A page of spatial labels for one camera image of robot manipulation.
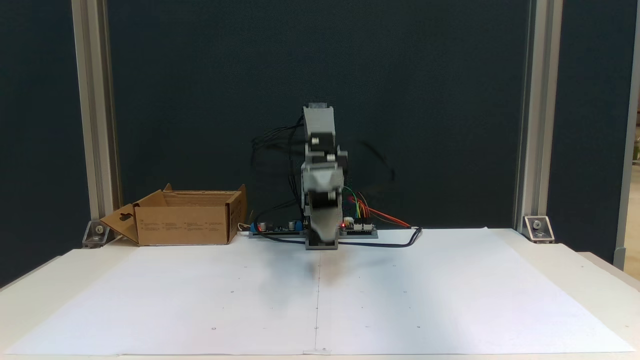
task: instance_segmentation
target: cardboard box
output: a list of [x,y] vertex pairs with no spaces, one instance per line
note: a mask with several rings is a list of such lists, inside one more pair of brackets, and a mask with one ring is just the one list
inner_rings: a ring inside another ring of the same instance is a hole
[[171,184],[102,220],[138,245],[228,244],[246,218],[246,188],[173,191]]

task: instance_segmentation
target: dark fabric wall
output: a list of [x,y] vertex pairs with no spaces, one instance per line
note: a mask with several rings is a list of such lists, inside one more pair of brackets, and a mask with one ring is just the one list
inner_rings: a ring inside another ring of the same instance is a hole
[[[250,139],[324,100],[356,190],[388,179],[359,140],[396,169],[370,206],[431,227],[510,227],[528,11],[526,0],[110,0],[125,200],[167,182],[246,183],[256,211],[291,199],[285,176],[251,171]],[[283,160],[260,164],[282,173]]]
[[90,219],[69,1],[0,1],[0,286]]
[[564,2],[548,215],[556,238],[613,261],[636,0]]

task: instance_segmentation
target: white table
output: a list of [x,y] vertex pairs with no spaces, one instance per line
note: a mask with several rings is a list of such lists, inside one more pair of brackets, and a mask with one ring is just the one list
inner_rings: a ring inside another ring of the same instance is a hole
[[[564,245],[535,245],[510,229],[492,230],[554,284],[584,306],[608,328],[640,349],[640,282],[589,253]],[[136,247],[127,240],[101,249],[72,250],[0,291],[0,354],[56,312]],[[121,356],[125,359],[178,359],[186,356]],[[640,352],[611,354],[422,355],[366,356],[375,359],[640,359]],[[10,356],[5,359],[61,359],[61,356]],[[86,357],[112,359],[113,357]],[[197,356],[215,359],[258,359],[266,356]],[[300,355],[314,359],[326,356]]]

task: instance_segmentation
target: red wire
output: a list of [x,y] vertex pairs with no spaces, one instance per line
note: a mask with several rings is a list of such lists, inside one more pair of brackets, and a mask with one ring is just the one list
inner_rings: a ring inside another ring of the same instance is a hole
[[[349,197],[349,201],[351,201],[351,202],[355,202],[355,200],[354,200],[353,196],[350,196],[350,197]],[[411,227],[411,225],[407,224],[406,222],[404,222],[404,221],[402,221],[402,220],[400,220],[400,219],[398,219],[398,218],[394,218],[394,217],[392,217],[391,215],[387,215],[387,214],[382,213],[382,212],[380,212],[380,211],[378,211],[378,210],[372,209],[372,208],[370,208],[370,207],[368,207],[368,206],[365,206],[365,209],[367,209],[367,211],[368,211],[369,213],[371,213],[371,212],[373,211],[373,212],[374,212],[374,213],[376,213],[376,214],[379,214],[379,215],[382,215],[382,216],[384,216],[384,217],[386,217],[386,218],[389,218],[389,219],[393,220],[395,223],[397,223],[397,224],[399,224],[399,225],[406,226],[406,227]]]

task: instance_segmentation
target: gray robot arm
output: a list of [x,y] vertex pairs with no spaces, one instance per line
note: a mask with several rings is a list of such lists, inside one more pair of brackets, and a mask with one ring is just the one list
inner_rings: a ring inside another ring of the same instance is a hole
[[307,141],[301,187],[309,224],[306,244],[308,249],[337,248],[347,152],[335,143],[333,108],[310,103],[303,112]]

